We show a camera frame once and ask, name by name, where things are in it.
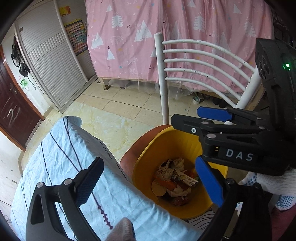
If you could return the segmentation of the white gloved right hand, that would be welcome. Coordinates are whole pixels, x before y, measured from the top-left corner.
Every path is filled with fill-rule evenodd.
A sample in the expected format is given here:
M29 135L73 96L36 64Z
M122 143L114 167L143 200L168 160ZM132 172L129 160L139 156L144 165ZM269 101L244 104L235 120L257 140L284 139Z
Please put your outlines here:
M254 183L259 183L264 191L278 196L275 204L278 210L286 211L295 206L295 169L286 171L282 176L248 172L239 185L252 186Z

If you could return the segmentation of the white gloved left hand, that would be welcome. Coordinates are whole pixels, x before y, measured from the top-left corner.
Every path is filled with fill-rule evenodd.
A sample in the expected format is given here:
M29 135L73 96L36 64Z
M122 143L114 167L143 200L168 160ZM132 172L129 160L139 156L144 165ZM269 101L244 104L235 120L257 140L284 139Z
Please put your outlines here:
M112 229L106 241L136 241L132 222L124 217Z

